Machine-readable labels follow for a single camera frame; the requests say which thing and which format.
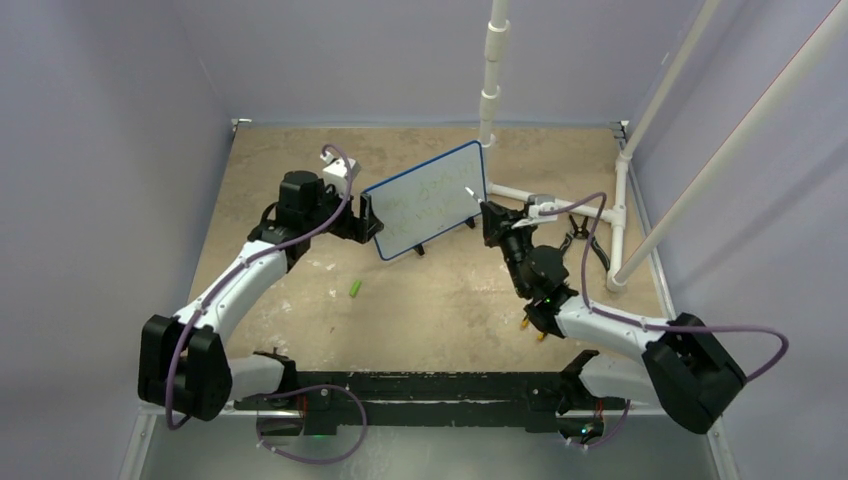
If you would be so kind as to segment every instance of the green object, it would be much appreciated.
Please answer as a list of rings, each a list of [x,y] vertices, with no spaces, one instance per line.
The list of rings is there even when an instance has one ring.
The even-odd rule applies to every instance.
[[[361,286],[362,286],[361,280],[357,280],[357,281],[353,282],[353,286],[350,287],[350,296],[352,298],[356,298],[356,294],[359,293],[359,287],[361,287]]]

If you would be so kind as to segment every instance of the white pvc pipe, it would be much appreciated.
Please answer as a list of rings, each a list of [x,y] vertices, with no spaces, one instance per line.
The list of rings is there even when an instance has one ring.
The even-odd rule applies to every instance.
[[[633,158],[633,151],[636,150],[639,142],[642,141],[642,137],[645,136],[648,126],[651,122],[653,122],[660,106],[662,106],[662,103],[668,96],[668,92],[677,80],[678,75],[680,75],[683,65],[686,64],[689,56],[692,55],[695,45],[698,44],[698,40],[701,38],[704,30],[706,30],[707,25],[713,18],[713,14],[715,14],[718,6],[721,4],[721,1],[722,0],[706,0],[704,2],[704,5],[701,7],[701,11],[698,12],[698,16],[695,17],[695,23],[692,24],[692,28],[689,29],[689,33],[686,34],[686,38],[683,40],[680,50],[674,56],[674,60],[671,61],[671,65],[668,66],[665,76],[660,81],[657,91],[654,93],[654,97],[651,98],[650,102],[648,102],[645,113],[642,115],[639,123],[636,124],[630,138],[627,139],[627,144],[618,157],[619,160],[630,161],[630,159]]]
[[[506,19],[509,0],[493,0],[492,16],[486,32],[486,69],[483,76],[483,90],[480,92],[480,133],[478,139],[483,145],[483,159],[488,161],[489,150],[495,143],[492,135],[492,123],[500,104],[500,61],[506,48],[509,21]]]
[[[615,162],[615,203],[612,224],[612,246],[610,247],[610,271],[607,273],[607,289],[613,292],[624,290],[624,285],[615,283],[615,274],[621,268],[624,256],[624,229],[627,226],[627,171],[630,162],[621,159]]]
[[[495,183],[489,185],[489,194],[498,195],[498,196],[506,197],[506,198],[512,198],[513,200],[520,200],[522,202],[526,202],[527,198],[530,195],[534,195],[531,192],[519,190],[517,188],[512,188],[512,187],[505,187],[503,185],[498,185],[498,184],[495,184]],[[567,202],[567,201],[561,200],[559,198],[557,198],[555,200],[556,200],[556,204],[561,206],[561,207],[568,207],[568,206],[574,205],[574,202]],[[598,214],[598,209],[595,208],[595,207],[590,207],[588,205],[580,205],[579,207],[572,210],[572,212],[574,212],[577,215],[583,215],[583,216],[586,216],[586,217],[594,217],[595,215]],[[604,210],[603,212],[601,212],[601,220],[603,220],[605,222],[612,221],[612,216],[613,216],[613,213],[610,210]]]
[[[492,19],[490,23],[495,28],[506,26],[506,12],[509,9],[509,0],[494,0],[492,2]]]
[[[624,284],[643,260],[656,248],[668,234],[680,216],[716,179],[723,167],[736,157],[742,147],[754,135],[775,110],[783,104],[786,97],[794,90],[801,79],[815,67],[822,56],[841,39],[848,30],[848,2],[839,2],[828,13],[827,17],[813,31],[813,34],[801,46],[798,52],[783,67],[783,70],[772,81],[765,92],[754,103],[742,121],[736,126],[724,143],[716,150],[706,165],[683,191],[680,198],[668,209],[665,216],[648,234],[641,245],[633,252],[630,259],[615,275],[615,282]]]

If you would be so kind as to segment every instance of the metal floor plate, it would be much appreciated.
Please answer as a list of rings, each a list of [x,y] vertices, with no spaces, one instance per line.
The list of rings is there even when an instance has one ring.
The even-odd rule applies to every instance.
[[[583,453],[558,434],[520,428],[373,427],[355,455],[330,466],[297,464],[256,448],[255,418],[190,422],[177,432],[158,417],[143,479],[628,479],[714,480],[708,439],[661,416],[627,419],[616,441]],[[359,427],[338,435],[289,439],[287,451],[338,455],[356,441]]]

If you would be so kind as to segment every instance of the black metal base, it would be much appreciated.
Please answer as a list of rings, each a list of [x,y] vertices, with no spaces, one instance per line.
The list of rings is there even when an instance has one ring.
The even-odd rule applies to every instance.
[[[563,398],[559,372],[299,372],[301,387],[348,388],[365,405],[369,425],[410,427],[522,427],[530,433],[563,428],[556,410]],[[597,399],[570,398],[572,410],[593,410]],[[361,423],[356,404],[329,391],[307,395],[305,435],[333,435],[339,425]],[[605,398],[607,410],[624,400]],[[236,402],[237,410],[292,409],[264,399]]]

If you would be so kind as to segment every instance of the whiteboard blue frame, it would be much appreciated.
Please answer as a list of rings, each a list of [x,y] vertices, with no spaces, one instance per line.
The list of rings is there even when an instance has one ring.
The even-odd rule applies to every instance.
[[[414,166],[414,167],[412,167],[412,168],[410,168],[410,169],[408,169],[408,170],[404,170],[403,172],[400,172],[400,173],[398,173],[398,174],[396,174],[396,175],[393,175],[393,176],[391,176],[391,177],[389,177],[389,178],[387,178],[387,179],[385,179],[385,180],[383,180],[383,181],[381,181],[381,182],[379,182],[379,183],[376,183],[376,184],[374,184],[374,185],[371,185],[370,187],[366,188],[366,189],[363,191],[363,193],[369,193],[369,192],[371,192],[372,190],[374,190],[374,189],[376,189],[376,188],[378,188],[378,187],[381,187],[381,186],[383,186],[383,185],[385,185],[385,184],[387,184],[387,183],[389,183],[389,182],[391,182],[391,181],[393,181],[393,180],[397,180],[398,178],[403,177],[403,176],[405,176],[405,175],[409,175],[410,173],[412,173],[412,172],[414,172],[414,171],[418,170],[419,168],[422,168],[422,167],[424,167],[424,166],[427,166],[427,165],[429,165],[429,164],[431,164],[431,163],[435,162],[436,160],[439,160],[439,159],[441,159],[441,158],[444,158],[444,157],[446,157],[446,156],[448,156],[448,155],[450,155],[450,154],[452,154],[452,153],[454,153],[454,152],[457,152],[457,151],[459,151],[459,150],[462,150],[463,148],[467,148],[467,147],[468,147],[468,146],[470,146],[470,145],[477,145],[477,151],[480,153],[480,171],[481,171],[481,172],[483,172],[483,200],[487,200],[489,197],[488,197],[488,192],[486,191],[486,163],[483,161],[483,145],[482,145],[482,144],[480,144],[480,142],[479,142],[479,141],[477,141],[477,140],[472,140],[472,141],[470,141],[470,142],[468,142],[468,143],[464,143],[464,144],[462,144],[462,145],[460,145],[460,146],[458,146],[458,147],[454,148],[453,150],[447,151],[447,152],[445,152],[445,153],[443,153],[443,154],[439,155],[438,157],[431,158],[430,160],[427,160],[427,161],[426,161],[426,162],[424,162],[424,163],[418,164],[418,165],[416,165],[416,166]],[[478,214],[476,214],[476,215],[472,215],[472,216],[470,216],[470,217],[468,217],[468,218],[475,218],[475,217],[477,217],[477,216],[479,216],[479,215],[480,215],[480,214],[478,213]],[[392,260],[392,259],[394,259],[394,258],[397,258],[397,257],[399,257],[399,256],[403,255],[404,253],[406,253],[406,252],[408,252],[408,251],[410,251],[410,250],[414,249],[414,248],[415,248],[416,246],[418,246],[418,245],[424,245],[425,243],[427,243],[427,242],[429,242],[430,240],[432,240],[432,239],[434,239],[434,238],[438,237],[439,235],[442,235],[442,234],[443,234],[443,233],[445,233],[445,232],[449,232],[449,231],[453,230],[454,228],[456,228],[456,227],[458,227],[458,226],[460,226],[460,225],[465,225],[465,222],[466,222],[467,220],[468,220],[468,219],[465,219],[465,220],[463,220],[463,221],[461,221],[461,222],[457,223],[456,225],[453,225],[453,226],[447,227],[447,228],[445,228],[444,230],[442,230],[441,232],[439,232],[439,233],[437,233],[437,234],[433,235],[432,237],[430,237],[430,238],[428,238],[428,239],[426,239],[426,240],[422,241],[421,243],[416,244],[416,245],[412,245],[411,247],[407,248],[406,250],[402,250],[402,251],[400,251],[400,252],[396,253],[395,255],[392,255],[392,256],[391,256],[391,257],[389,257],[389,258],[386,258],[385,256],[383,256],[383,251],[382,251],[382,250],[380,250],[380,243],[379,243],[379,242],[377,242],[377,240],[375,239],[375,240],[374,240],[374,243],[377,245],[377,254],[378,254],[378,255],[380,255],[380,259],[382,259],[383,261],[388,262],[389,260]]]

